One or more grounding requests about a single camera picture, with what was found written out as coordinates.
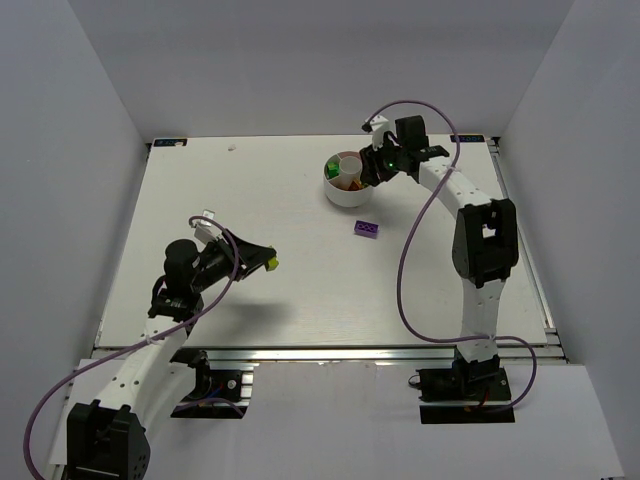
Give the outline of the orange lego plate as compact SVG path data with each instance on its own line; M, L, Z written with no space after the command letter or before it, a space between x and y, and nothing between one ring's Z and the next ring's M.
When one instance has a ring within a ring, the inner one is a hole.
M366 189L368 185L366 183L361 182L360 180L354 179L347 187L347 191L362 191Z

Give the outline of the small lime lego brick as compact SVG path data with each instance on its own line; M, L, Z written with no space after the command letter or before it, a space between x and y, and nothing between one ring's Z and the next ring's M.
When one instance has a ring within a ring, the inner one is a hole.
M278 261L278 258L277 258L277 252L273 247L271 247L271 250L273 252L273 255L265 263L265 269L268 272L274 271L279 266L279 261Z

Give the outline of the green square lego brick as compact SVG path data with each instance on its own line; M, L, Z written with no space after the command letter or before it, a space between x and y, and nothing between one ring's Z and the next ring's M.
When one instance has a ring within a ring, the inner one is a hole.
M326 165L325 165L325 170L326 170L326 177L331 180L333 178L336 178L340 175L340 166L338 162L335 161L329 161Z

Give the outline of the purple lego plate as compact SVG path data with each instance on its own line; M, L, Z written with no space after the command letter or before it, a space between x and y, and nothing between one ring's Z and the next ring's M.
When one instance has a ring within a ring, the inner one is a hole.
M354 224L354 233L358 236L375 239L379 234L379 226L375 223L357 220Z

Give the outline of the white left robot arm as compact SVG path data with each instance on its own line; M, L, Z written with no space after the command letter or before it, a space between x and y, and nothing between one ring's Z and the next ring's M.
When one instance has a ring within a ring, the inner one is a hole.
M219 281L239 282L278 265L277 253L223 230L193 223L195 238L165 249L164 273L152 289L141 345L128 352L90 403L75 404L66 420L70 479L141 479L152 436L182 403L195 406L212 386L204 352L185 343L204 313L203 292Z

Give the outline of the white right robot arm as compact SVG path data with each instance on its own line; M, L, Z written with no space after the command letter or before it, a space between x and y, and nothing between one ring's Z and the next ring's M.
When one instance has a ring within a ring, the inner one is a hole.
M495 336L500 297L519 259L515 205L492 198L459 171L458 138L450 159L443 147L429 144L422 117L401 118L395 128L381 115L363 125L371 144L360 151L361 180L375 187L405 173L454 218L452 261L462 280L463 313L460 336L453 342L453 369L467 383L492 378L499 370Z

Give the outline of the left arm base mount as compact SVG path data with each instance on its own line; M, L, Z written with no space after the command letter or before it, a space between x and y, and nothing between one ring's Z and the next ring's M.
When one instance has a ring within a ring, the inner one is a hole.
M195 380L194 389L175 407L172 418L241 419L250 393L249 371L213 363L204 350L181 349L171 359L186 365Z

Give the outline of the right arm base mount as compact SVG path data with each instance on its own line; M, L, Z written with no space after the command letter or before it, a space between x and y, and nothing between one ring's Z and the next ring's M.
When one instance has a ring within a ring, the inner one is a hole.
M512 424L511 390L504 368L491 379L463 385L452 368L421 369L408 386L419 392L423 425Z

